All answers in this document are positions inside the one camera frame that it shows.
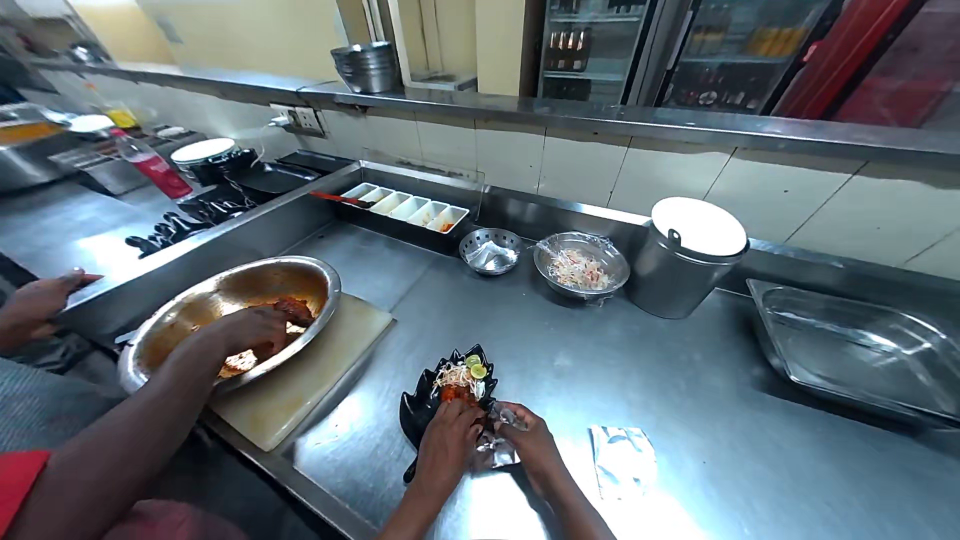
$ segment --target hand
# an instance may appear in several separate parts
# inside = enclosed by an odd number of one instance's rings
[[[74,291],[103,276],[77,268],[66,276],[36,280],[16,289],[0,308],[0,349],[9,351],[57,331],[48,321],[66,307]]]
[[[247,307],[213,321],[190,338],[223,347],[224,358],[256,349],[257,357],[263,359],[286,346],[287,315],[272,307]]]
[[[498,402],[514,412],[516,418],[527,425],[527,430],[518,430],[502,422],[493,425],[496,433],[510,441],[523,464],[523,470],[541,497],[544,489],[550,489],[557,482],[570,479],[564,460],[557,450],[553,434],[546,422],[527,407],[509,402]]]
[[[462,400],[443,402],[420,441],[417,474],[410,487],[443,505],[460,483],[470,453],[483,426],[473,422],[484,415]]]

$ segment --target red shirt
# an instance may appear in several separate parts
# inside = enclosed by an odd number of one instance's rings
[[[49,458],[44,451],[0,454],[0,537],[7,533]]]
[[[49,458],[50,453],[44,451],[0,454],[0,538],[7,533]],[[243,540],[247,536],[233,524],[189,504],[141,501],[104,536],[104,540],[133,538]]]

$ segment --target stainless steel counter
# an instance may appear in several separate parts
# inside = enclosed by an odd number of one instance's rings
[[[119,197],[69,179],[8,193],[0,197],[0,253],[43,278],[74,266],[121,273],[140,255],[124,238],[153,233],[168,210],[177,206],[152,184]]]
[[[477,342],[496,364],[496,397],[547,420],[618,538],[933,539],[960,530],[950,435],[918,438],[827,412],[788,386],[756,344],[747,297],[714,291],[679,321],[623,296],[571,307],[529,252],[512,273],[485,279],[457,258],[342,222],[287,253],[329,262],[345,292],[388,309],[396,324],[335,401],[273,453],[205,418],[350,537],[372,537],[403,495],[415,453],[397,420],[400,393],[454,347]],[[591,424],[650,437],[658,479],[642,503],[599,499]],[[545,538],[551,523],[535,505],[507,473],[467,478],[432,537]]]
[[[364,95],[351,93],[340,82],[219,68],[142,63],[82,65],[46,60],[30,64],[38,69],[97,73],[259,105],[408,110],[947,170],[956,170],[960,163],[960,136],[956,133],[422,88]]]
[[[204,421],[353,539],[375,536],[403,494],[414,449],[397,420],[400,393],[453,348],[477,342],[496,364],[496,397],[546,418],[574,478],[620,538],[934,539],[960,530],[958,435],[880,423],[788,385],[759,349],[750,298],[716,290],[679,321],[622,295],[599,308],[572,306],[542,281],[529,252],[513,272],[482,278],[458,258],[340,221],[333,203],[308,195],[363,180],[446,195],[460,182],[355,163],[91,285],[71,297],[63,321],[110,343],[236,264],[281,253],[331,264],[345,292],[396,323],[276,450],[259,451],[209,411]],[[490,186],[481,209],[480,225],[528,237],[578,229],[623,247],[645,231],[640,216]],[[763,277],[960,320],[957,282],[796,251],[758,242],[735,276],[741,285]],[[591,424],[649,435],[658,479],[641,503],[598,499]],[[551,522],[536,506],[506,473],[471,477],[433,537],[544,538]]]

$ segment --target steel tray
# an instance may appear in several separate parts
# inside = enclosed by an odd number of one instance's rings
[[[960,426],[960,349],[916,315],[747,280],[770,363],[822,398],[923,426]]]

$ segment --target red sleeve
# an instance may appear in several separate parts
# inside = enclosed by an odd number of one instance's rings
[[[0,537],[7,533],[49,458],[44,451],[0,454]]]

